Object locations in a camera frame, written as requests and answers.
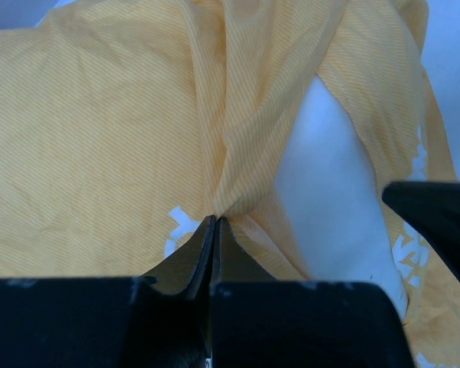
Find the yellow printed pillowcase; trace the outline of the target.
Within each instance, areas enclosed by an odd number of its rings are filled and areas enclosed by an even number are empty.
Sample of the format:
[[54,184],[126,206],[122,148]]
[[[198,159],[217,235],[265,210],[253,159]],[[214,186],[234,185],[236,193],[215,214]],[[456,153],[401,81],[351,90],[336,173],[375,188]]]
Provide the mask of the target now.
[[313,279],[275,187],[319,77],[373,167],[418,367],[460,367],[460,283],[381,202],[450,181],[425,1],[76,1],[0,31],[0,276],[139,274],[207,215]]

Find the white pillow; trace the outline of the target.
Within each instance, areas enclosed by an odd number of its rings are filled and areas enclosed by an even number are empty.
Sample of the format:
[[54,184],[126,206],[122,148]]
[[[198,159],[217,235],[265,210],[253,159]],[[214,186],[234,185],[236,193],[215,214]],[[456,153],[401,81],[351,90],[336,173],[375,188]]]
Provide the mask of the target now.
[[302,100],[274,183],[311,277],[378,284],[404,318],[409,299],[373,167],[350,117],[319,77]]

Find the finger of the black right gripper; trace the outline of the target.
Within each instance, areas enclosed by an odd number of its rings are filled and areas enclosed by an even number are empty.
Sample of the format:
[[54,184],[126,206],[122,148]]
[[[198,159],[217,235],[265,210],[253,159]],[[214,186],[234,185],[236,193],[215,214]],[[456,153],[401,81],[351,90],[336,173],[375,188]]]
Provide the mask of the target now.
[[424,237],[460,282],[460,182],[391,182],[382,200]]

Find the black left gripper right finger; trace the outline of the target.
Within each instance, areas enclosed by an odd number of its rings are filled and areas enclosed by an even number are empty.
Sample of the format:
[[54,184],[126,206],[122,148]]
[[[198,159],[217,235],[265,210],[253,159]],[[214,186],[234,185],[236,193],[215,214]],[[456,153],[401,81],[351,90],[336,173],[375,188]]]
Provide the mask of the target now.
[[377,285],[279,281],[215,225],[214,367],[411,367],[402,323]]

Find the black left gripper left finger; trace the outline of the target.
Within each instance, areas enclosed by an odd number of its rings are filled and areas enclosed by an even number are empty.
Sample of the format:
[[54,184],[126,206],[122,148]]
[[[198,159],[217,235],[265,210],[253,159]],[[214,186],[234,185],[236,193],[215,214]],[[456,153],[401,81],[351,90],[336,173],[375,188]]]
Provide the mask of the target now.
[[215,227],[140,276],[0,278],[0,367],[204,367]]

